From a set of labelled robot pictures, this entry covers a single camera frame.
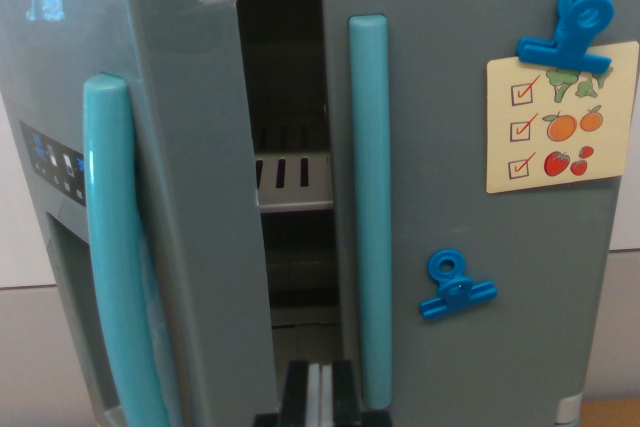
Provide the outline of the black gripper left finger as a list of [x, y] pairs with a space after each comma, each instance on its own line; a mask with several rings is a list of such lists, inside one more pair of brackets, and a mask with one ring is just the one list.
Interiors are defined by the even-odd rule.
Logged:
[[320, 365], [309, 361], [291, 361], [280, 409], [280, 425], [318, 427], [320, 393]]

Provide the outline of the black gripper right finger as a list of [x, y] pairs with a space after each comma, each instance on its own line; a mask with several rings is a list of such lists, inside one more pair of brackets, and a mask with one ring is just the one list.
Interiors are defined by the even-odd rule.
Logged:
[[360, 426], [355, 376], [349, 360], [333, 361], [321, 370], [320, 426]]

